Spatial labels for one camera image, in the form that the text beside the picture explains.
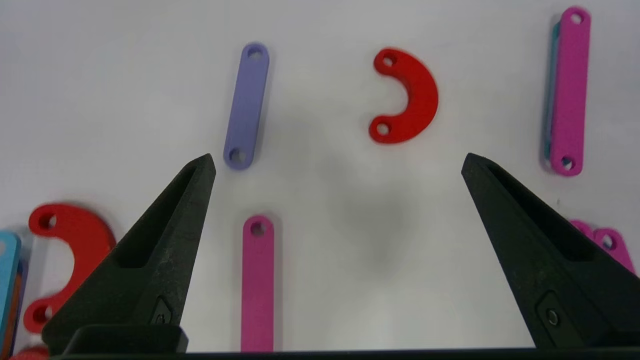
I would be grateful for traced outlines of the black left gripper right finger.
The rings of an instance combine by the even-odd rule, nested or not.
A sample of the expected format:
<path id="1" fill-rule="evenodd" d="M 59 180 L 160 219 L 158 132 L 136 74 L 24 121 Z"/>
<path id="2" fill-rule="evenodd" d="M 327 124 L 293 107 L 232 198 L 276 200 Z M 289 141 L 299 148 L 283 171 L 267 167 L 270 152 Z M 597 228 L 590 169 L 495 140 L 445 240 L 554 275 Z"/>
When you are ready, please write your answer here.
<path id="1" fill-rule="evenodd" d="M 462 177 L 535 346 L 639 347 L 639 278 L 496 162 Z"/>

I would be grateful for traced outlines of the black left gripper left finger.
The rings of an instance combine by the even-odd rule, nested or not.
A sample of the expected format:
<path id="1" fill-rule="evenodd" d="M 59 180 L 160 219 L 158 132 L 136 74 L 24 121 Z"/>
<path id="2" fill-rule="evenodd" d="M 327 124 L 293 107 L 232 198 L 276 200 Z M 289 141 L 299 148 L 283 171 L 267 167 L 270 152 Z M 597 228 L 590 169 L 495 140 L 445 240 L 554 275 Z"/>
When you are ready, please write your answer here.
<path id="1" fill-rule="evenodd" d="M 178 354 L 217 170 L 188 162 L 42 332 L 51 354 Z"/>

